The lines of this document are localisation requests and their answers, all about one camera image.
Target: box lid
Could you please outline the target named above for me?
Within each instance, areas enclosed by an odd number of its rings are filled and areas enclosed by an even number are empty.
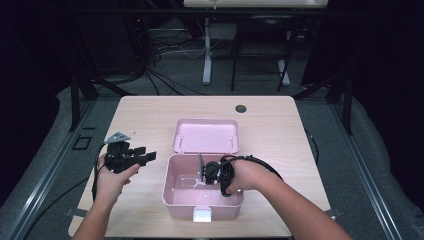
[[[229,119],[180,119],[172,148],[176,153],[235,154],[240,149],[238,123]]]

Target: person's right arm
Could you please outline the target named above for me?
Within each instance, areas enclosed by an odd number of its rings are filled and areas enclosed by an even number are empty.
[[[238,189],[259,191],[296,239],[351,239],[325,212],[266,168],[243,160],[232,165],[235,177],[227,193],[233,194]]]

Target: desk top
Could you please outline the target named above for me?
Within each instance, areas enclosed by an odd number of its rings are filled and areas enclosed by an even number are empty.
[[[328,0],[184,0],[185,7],[325,8]]]
[[[238,113],[237,105],[247,111]],[[105,138],[116,132],[131,137],[131,148],[157,151],[155,161],[142,167],[124,187],[112,210],[108,237],[224,238],[290,236],[284,222],[257,191],[245,191],[234,220],[194,223],[171,217],[162,202],[172,141],[182,118],[234,119],[239,124],[238,155],[260,158],[322,210],[330,209],[296,105],[286,96],[132,96],[121,99]],[[78,208],[92,205],[93,174]],[[72,236],[82,222],[75,216]]]

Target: gray carpet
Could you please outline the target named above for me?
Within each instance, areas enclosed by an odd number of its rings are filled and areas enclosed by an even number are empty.
[[[213,51],[212,83],[209,86],[202,84],[203,58],[189,58],[184,53],[170,53],[162,55],[161,61],[154,71],[165,74],[176,83],[167,81],[177,91],[184,95],[294,95],[302,90],[300,81],[308,56],[308,46],[300,45],[294,52],[289,66],[289,76],[292,81],[290,87],[277,92],[277,81],[238,81],[234,92],[230,91],[231,59],[229,58],[229,44],[222,42]],[[172,94],[172,91],[161,80],[153,79],[161,95]],[[125,90],[139,95],[156,95],[152,82],[146,77],[137,81],[119,85]],[[68,149],[64,155],[63,164],[54,179],[54,184],[48,189],[38,214],[52,201],[66,192],[70,187],[89,176],[98,146],[102,143],[109,127],[119,97],[108,89],[97,86],[100,98],[94,103],[81,99],[87,106],[89,114],[75,133],[77,136],[90,137],[91,142],[86,150]],[[307,100],[296,101],[302,122],[316,140],[319,149],[318,169],[324,183],[330,204],[333,208],[340,208],[343,215],[337,219],[354,239],[387,239],[387,236],[376,215],[369,195],[361,181],[354,155],[346,142],[343,131],[338,127],[333,109],[322,96],[323,89]],[[0,239],[7,239],[11,231],[18,226],[20,214],[25,203],[31,196],[33,189],[45,173],[48,166],[56,161],[60,148],[69,139],[68,129],[71,121],[70,93],[65,89],[58,95],[61,100],[61,109],[56,122],[37,156],[33,159],[20,183],[0,209]],[[422,212],[417,209],[404,195],[390,174],[390,162],[384,144],[367,117],[361,105],[354,101],[352,127],[354,138],[366,159],[380,193],[387,204],[403,239],[424,239],[424,224]],[[311,142],[311,149],[316,154]],[[66,194],[55,203],[40,218],[27,239],[69,239],[68,227],[71,218],[64,215],[68,208],[75,208],[85,187],[85,183]]]

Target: pink plastic container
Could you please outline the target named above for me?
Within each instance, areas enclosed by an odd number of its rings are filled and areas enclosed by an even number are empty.
[[[171,216],[195,222],[228,220],[238,216],[243,192],[221,195],[220,185],[200,181],[201,153],[204,164],[219,162],[224,154],[240,149],[238,124],[223,119],[181,119],[177,123],[162,200]]]

